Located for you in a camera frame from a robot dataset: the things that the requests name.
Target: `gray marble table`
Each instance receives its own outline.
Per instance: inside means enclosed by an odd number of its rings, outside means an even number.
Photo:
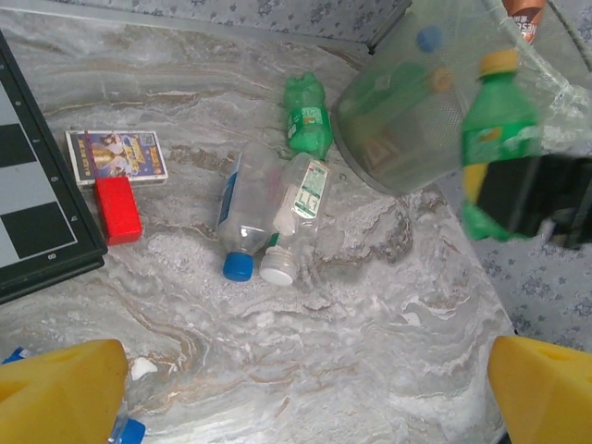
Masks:
[[[170,172],[136,190],[139,242],[0,306],[0,353],[121,340],[130,366],[157,369],[128,384],[148,444],[499,434],[487,358],[511,325],[439,190],[381,195],[332,148],[337,180],[299,283],[221,276],[231,158],[246,142],[286,158],[286,76],[313,70],[331,104],[362,55],[34,15],[0,14],[0,28],[59,141],[68,129],[156,130]]]

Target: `green plastic bottle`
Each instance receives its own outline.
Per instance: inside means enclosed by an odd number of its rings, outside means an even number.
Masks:
[[[325,160],[333,142],[325,88],[315,74],[286,81],[284,106],[288,110],[288,145],[295,153],[308,153]]]
[[[464,229],[471,237],[507,241],[514,235],[476,205],[487,164],[541,152],[539,116],[514,83],[518,53],[500,51],[481,60],[481,90],[462,123],[462,166],[466,200]]]

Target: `black square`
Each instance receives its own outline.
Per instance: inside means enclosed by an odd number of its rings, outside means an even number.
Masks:
[[[16,211],[0,218],[20,259],[74,241],[56,202]]]
[[[0,126],[0,168],[36,160],[19,124]]]

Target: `brown bottle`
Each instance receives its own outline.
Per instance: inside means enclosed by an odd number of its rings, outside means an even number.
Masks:
[[[546,4],[547,0],[503,0],[508,16],[518,25],[523,37],[529,43],[535,39]]]

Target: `red box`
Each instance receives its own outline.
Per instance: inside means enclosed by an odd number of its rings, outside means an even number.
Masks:
[[[107,245],[135,242],[142,235],[142,222],[128,178],[95,181],[99,211],[103,218]]]

